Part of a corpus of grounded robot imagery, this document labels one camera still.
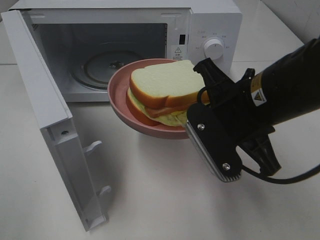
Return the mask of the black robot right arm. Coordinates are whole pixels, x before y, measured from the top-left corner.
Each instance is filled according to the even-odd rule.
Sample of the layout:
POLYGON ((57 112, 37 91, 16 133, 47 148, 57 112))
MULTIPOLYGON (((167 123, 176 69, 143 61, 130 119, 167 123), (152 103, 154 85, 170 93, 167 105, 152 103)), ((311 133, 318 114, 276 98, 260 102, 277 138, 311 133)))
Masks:
POLYGON ((239 146, 274 131, 274 126, 320 107, 320 40, 312 39, 263 71, 246 70, 232 81, 211 59, 200 61, 195 72, 205 86, 209 104, 198 100, 187 111, 198 134, 216 138, 228 148, 239 146))

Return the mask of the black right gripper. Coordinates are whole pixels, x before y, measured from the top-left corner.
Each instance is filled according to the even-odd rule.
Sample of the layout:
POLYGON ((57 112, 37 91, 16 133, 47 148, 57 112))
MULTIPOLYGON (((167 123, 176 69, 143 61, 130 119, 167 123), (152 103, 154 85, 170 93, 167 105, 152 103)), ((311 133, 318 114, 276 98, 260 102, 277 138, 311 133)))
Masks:
POLYGON ((204 94, 207 94, 207 106, 221 122, 227 136, 235 145, 252 151, 262 175, 273 176, 281 169, 269 138, 275 129, 269 124, 260 123, 250 113, 246 93, 210 58, 198 62, 193 70, 202 76, 205 84, 199 91, 199 102, 204 104, 204 94))

